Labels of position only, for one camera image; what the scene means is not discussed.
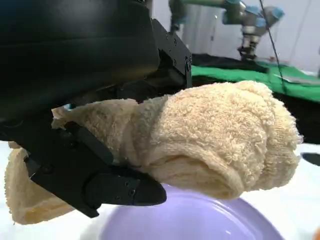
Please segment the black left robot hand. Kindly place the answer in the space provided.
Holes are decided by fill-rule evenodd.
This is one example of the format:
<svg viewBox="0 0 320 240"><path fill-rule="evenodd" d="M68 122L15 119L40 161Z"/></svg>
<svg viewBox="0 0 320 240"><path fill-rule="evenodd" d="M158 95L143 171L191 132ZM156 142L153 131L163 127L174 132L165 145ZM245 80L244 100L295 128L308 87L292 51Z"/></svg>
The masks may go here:
<svg viewBox="0 0 320 240"><path fill-rule="evenodd" d="M145 80L163 93L192 86L192 55L142 0L3 0L0 138L26 150L27 179L90 218L102 204L154 206L165 189L114 166L110 150L52 109L88 93Z"/></svg>

